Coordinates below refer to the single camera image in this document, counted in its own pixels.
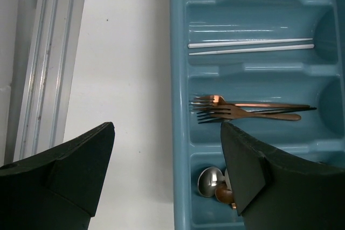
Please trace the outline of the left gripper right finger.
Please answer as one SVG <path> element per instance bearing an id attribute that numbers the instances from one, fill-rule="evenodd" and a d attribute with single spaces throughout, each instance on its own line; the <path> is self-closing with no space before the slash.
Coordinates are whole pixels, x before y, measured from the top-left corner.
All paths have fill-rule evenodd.
<path id="1" fill-rule="evenodd" d="M 220 138 L 246 229 L 344 229 L 344 152 L 305 159 L 227 122 Z"/>

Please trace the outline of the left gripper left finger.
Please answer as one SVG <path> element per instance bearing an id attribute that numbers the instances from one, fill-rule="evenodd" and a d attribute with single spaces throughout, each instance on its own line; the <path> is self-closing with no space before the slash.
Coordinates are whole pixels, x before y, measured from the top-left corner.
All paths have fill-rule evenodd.
<path id="1" fill-rule="evenodd" d="M 88 229 L 115 139 L 105 122 L 34 156 L 1 166 L 1 229 Z"/>

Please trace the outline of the white spoon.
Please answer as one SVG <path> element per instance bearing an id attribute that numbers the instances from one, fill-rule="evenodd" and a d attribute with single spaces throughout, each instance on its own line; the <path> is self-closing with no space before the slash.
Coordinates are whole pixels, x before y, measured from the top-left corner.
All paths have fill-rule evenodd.
<path id="1" fill-rule="evenodd" d="M 225 169 L 225 171 L 224 171 L 224 178 L 225 178 L 225 183 L 226 183 L 227 188 L 231 191 L 232 187 L 231 187 L 231 183 L 230 183 L 229 174 L 228 174 L 227 169 Z"/>

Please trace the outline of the copper spoon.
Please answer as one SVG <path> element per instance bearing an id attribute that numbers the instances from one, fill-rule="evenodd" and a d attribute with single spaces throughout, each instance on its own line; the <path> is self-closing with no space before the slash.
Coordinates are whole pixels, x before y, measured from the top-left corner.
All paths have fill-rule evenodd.
<path id="1" fill-rule="evenodd" d="M 215 197 L 220 203 L 230 205 L 233 210 L 237 209 L 233 193 L 227 188 L 225 183 L 221 183 L 217 186 L 215 190 Z"/>

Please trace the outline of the silver spoon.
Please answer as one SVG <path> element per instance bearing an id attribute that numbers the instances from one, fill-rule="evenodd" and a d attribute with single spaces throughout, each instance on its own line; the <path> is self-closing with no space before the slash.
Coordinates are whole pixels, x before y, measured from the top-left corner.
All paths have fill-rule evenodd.
<path id="1" fill-rule="evenodd" d="M 199 194 L 206 198 L 213 197 L 217 186 L 224 181 L 224 174 L 218 167 L 211 166 L 204 169 L 197 180 Z"/>

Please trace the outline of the copper fork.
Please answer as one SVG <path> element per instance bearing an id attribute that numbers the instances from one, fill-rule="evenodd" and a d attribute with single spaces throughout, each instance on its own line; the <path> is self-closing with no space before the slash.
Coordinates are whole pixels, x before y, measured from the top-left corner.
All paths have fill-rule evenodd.
<path id="1" fill-rule="evenodd" d="M 206 107 L 215 107 L 223 105 L 234 105 L 237 107 L 252 107 L 252 108 L 268 108 L 268 109 L 314 109 L 314 107 L 307 104 L 287 104 L 287 103 L 272 103 L 272 102 L 240 102 L 240 101 L 226 101 L 221 95 L 203 95 L 197 96 L 190 101 L 197 109 Z"/>

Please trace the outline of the blue plastic cutlery tray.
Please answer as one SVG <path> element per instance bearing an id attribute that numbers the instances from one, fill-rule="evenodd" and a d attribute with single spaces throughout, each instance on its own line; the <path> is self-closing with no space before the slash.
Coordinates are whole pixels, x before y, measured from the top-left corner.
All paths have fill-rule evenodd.
<path id="1" fill-rule="evenodd" d="M 344 152 L 344 0 L 170 0 L 174 225 L 176 229 L 246 229 L 237 209 L 199 194 L 211 166 L 226 168 L 220 128 L 231 123 L 254 138 L 310 159 Z M 188 48 L 189 43 L 312 38 L 291 43 Z M 314 44 L 313 49 L 189 55 L 243 48 Z M 199 124 L 197 96 L 226 101 L 307 104 L 314 109 L 240 107 L 298 114 Z"/>

